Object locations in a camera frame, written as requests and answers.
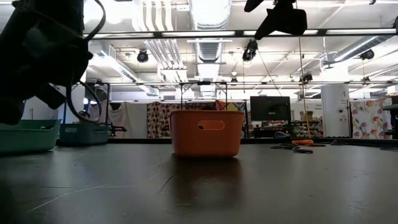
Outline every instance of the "television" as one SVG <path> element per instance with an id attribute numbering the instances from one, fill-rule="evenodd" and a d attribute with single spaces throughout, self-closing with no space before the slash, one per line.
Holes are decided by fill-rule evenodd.
<path id="1" fill-rule="evenodd" d="M 251 96 L 250 109 L 252 121 L 284 120 L 291 121 L 290 97 Z"/>

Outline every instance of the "plastic basket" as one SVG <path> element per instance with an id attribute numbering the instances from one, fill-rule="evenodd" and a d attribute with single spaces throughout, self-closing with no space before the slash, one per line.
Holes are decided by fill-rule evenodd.
<path id="1" fill-rule="evenodd" d="M 0 124 L 0 153 L 39 152 L 55 147 L 61 120 L 21 120 Z"/>
<path id="2" fill-rule="evenodd" d="M 231 157 L 239 152 L 244 115 L 240 111 L 173 111 L 174 152 L 189 157 Z"/>
<path id="3" fill-rule="evenodd" d="M 68 146 L 89 146 L 108 142 L 109 126 L 105 124 L 61 124 L 60 143 Z"/>

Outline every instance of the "dark tabletop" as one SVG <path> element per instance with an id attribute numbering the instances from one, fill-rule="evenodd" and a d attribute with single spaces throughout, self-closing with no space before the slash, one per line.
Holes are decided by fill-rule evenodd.
<path id="1" fill-rule="evenodd" d="M 190 160 L 171 145 L 58 147 L 0 158 L 0 223 L 398 223 L 398 153 L 242 145 Z"/>

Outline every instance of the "colorful curtain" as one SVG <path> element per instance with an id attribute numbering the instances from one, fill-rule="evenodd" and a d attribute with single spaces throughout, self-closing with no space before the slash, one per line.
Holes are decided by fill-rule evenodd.
<path id="1" fill-rule="evenodd" d="M 353 138 L 356 139 L 389 139 L 384 132 L 391 129 L 389 111 L 383 111 L 383 106 L 391 105 L 387 100 L 354 101 L 351 102 L 353 115 Z"/>
<path id="2" fill-rule="evenodd" d="M 183 110 L 209 110 L 214 108 L 214 103 L 185 103 Z M 170 138 L 170 115 L 175 110 L 180 110 L 181 104 L 153 102 L 147 105 L 147 138 Z"/>
<path id="3" fill-rule="evenodd" d="M 245 113 L 245 102 L 234 102 L 234 103 L 225 103 L 224 101 L 216 100 L 216 109 L 217 110 L 226 110 L 228 111 L 242 111 L 244 114 L 242 127 L 246 126 L 246 113 Z"/>

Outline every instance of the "orange basket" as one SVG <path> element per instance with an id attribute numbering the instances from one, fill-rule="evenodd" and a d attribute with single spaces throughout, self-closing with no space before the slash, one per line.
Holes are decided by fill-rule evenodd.
<path id="1" fill-rule="evenodd" d="M 174 152 L 190 157 L 235 156 L 243 119 L 240 111 L 173 111 L 170 129 Z"/>

